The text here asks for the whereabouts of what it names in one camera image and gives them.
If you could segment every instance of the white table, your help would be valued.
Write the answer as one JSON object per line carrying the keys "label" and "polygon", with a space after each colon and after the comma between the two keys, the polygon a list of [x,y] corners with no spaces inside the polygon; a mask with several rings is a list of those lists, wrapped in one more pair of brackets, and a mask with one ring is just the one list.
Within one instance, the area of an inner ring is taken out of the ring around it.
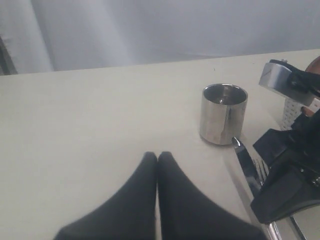
{"label": "white table", "polygon": [[[320,49],[1,76],[0,239],[52,239],[111,197],[145,151],[171,151],[207,196],[251,222],[252,196],[234,150],[199,137],[202,89],[230,83],[248,92],[242,139],[253,152],[283,111],[284,99],[258,85],[264,64],[285,58],[304,69],[318,55]],[[288,228],[283,234],[294,239]]]}

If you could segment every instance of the metal cup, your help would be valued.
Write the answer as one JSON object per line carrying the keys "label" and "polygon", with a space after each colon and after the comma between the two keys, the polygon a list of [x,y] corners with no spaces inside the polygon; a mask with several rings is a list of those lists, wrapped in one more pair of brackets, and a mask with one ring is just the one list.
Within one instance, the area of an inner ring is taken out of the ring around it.
{"label": "metal cup", "polygon": [[202,92],[200,136],[217,145],[229,145],[233,137],[239,138],[247,100],[247,92],[238,86],[207,86]]}

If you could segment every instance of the fork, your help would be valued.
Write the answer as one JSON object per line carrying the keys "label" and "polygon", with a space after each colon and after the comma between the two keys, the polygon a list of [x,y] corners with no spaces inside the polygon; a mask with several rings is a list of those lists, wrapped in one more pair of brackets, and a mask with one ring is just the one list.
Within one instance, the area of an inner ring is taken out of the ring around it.
{"label": "fork", "polygon": [[[259,178],[260,178],[260,184],[261,186],[265,183],[265,180],[269,174],[269,167],[266,166],[264,161],[261,159],[259,160],[253,160],[253,164],[255,165],[255,168],[257,169]],[[294,228],[294,231],[296,235],[301,239],[301,240],[307,240],[305,237],[304,233],[301,231],[296,219],[294,216],[290,216],[289,220]],[[276,222],[271,222],[268,226],[269,234],[272,238],[281,240],[281,236],[277,227]]]}

